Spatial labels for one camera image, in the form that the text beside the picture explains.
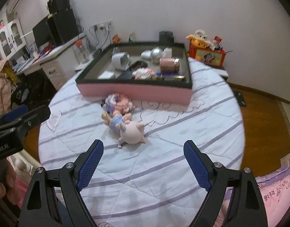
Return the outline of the left hand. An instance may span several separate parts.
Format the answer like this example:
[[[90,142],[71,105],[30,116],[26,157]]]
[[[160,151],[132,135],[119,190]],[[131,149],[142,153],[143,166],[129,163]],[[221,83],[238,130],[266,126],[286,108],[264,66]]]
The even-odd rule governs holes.
[[[16,188],[16,172],[8,160],[6,160],[5,183],[0,182],[0,199],[7,197],[12,205],[20,201],[18,189]]]

